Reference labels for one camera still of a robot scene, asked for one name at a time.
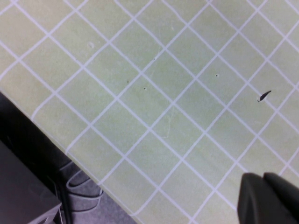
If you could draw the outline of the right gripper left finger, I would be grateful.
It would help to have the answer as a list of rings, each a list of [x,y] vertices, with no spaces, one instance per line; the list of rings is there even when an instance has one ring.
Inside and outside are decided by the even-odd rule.
[[[254,173],[242,175],[237,213],[241,224],[282,224],[281,204],[273,189]]]

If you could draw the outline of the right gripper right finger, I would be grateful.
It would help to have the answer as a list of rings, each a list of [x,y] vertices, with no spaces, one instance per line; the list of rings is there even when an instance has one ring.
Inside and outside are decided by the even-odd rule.
[[[299,223],[299,188],[275,173],[264,173],[263,179],[273,189],[285,217],[283,224]]]

